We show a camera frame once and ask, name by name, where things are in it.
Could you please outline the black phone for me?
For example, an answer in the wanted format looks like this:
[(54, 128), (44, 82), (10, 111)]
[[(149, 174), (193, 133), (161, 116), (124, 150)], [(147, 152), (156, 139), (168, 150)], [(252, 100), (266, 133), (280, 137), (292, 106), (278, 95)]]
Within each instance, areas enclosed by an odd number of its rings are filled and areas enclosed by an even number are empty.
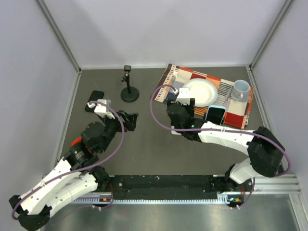
[[(94, 90), (91, 93), (88, 102), (90, 102), (90, 101), (97, 101), (98, 99), (102, 99), (103, 97), (104, 97), (104, 92), (103, 91)], [(95, 109), (94, 107), (90, 108), (88, 105), (86, 105), (86, 107), (85, 107), (85, 111), (86, 112), (90, 112), (90, 113), (93, 113), (94, 109)]]

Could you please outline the white folding phone stand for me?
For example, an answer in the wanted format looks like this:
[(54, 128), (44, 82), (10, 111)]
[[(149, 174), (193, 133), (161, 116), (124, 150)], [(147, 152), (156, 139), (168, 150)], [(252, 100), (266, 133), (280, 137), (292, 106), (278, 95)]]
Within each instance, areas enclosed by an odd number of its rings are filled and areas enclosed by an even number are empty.
[(174, 126), (171, 126), (171, 128), (172, 128), (171, 134), (173, 134), (173, 135), (181, 135), (180, 133), (175, 131), (175, 127)]

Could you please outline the black camera stand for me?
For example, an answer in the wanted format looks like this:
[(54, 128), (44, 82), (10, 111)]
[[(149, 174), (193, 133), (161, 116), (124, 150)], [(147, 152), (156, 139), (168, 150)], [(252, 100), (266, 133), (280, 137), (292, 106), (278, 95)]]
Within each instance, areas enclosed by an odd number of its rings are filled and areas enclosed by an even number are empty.
[(122, 82), (126, 82), (127, 86), (121, 91), (121, 99), (124, 102), (132, 103), (139, 98), (139, 91), (135, 87), (130, 86), (130, 73), (131, 66), (124, 65), (124, 76), (122, 77)]

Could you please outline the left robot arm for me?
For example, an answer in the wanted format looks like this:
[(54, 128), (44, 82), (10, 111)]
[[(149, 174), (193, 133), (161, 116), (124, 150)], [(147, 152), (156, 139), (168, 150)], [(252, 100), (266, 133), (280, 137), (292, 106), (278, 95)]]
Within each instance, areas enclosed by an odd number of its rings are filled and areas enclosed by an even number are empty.
[(9, 199), (13, 217), (27, 231), (36, 231), (77, 198), (106, 190), (110, 178), (96, 165), (98, 154), (106, 151), (116, 133), (134, 131), (138, 116), (118, 111), (116, 116), (103, 115), (100, 122), (89, 123), (49, 174), (28, 192)]

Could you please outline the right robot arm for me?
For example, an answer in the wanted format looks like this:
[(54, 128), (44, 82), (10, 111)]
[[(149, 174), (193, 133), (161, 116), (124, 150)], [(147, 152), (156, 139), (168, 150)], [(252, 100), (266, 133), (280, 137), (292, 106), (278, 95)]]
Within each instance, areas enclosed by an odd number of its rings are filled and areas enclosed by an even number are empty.
[(225, 173), (227, 190), (237, 190), (245, 181), (257, 176), (276, 176), (285, 149), (268, 128), (232, 129), (204, 118), (195, 118), (193, 111), (194, 100), (190, 100), (187, 105), (175, 100), (167, 102), (167, 115), (171, 125), (186, 139), (218, 144), (247, 155), (244, 161), (231, 165)]

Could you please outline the blue case phone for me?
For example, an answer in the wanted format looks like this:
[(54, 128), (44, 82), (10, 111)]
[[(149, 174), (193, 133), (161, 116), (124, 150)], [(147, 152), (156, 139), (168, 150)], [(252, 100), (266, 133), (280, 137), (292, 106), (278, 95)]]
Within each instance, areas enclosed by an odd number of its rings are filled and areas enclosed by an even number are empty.
[(224, 121), (225, 113), (226, 108), (224, 106), (210, 105), (204, 119), (213, 124), (221, 125)]

